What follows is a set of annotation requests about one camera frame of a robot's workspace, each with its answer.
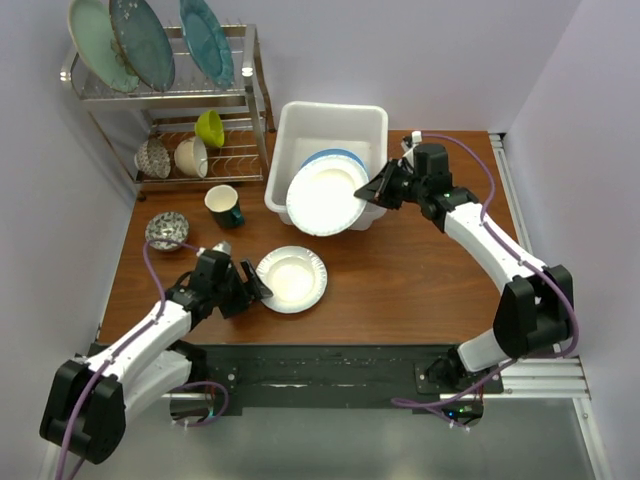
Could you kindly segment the white scalloped deep plate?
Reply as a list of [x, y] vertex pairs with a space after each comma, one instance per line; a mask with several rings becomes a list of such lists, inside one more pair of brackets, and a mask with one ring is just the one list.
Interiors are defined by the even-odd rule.
[[272, 292], [262, 303], [282, 314], [310, 309], [320, 301], [328, 285], [324, 262], [302, 246], [283, 246], [271, 251], [259, 262], [256, 272]]

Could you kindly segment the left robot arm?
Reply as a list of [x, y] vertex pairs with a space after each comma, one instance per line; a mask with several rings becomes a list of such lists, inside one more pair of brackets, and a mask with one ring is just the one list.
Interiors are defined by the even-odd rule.
[[226, 243], [202, 249], [193, 270], [161, 292], [151, 311], [118, 341], [55, 372], [39, 435], [99, 464], [121, 442], [139, 413], [173, 390], [206, 383], [205, 351], [184, 336], [214, 310], [230, 318], [272, 297], [250, 261], [233, 263]]

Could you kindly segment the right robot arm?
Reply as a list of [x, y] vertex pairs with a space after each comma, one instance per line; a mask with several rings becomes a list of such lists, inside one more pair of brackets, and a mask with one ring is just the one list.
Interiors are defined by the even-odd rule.
[[444, 146], [413, 147], [389, 161], [354, 195], [388, 210], [418, 205], [422, 216], [462, 246], [500, 292], [491, 328], [433, 367], [446, 373], [452, 390], [469, 392], [480, 382], [482, 370], [502, 361], [540, 353], [563, 341], [577, 342], [569, 271], [561, 265], [550, 267], [524, 250], [490, 218], [486, 205], [469, 189], [455, 185]]

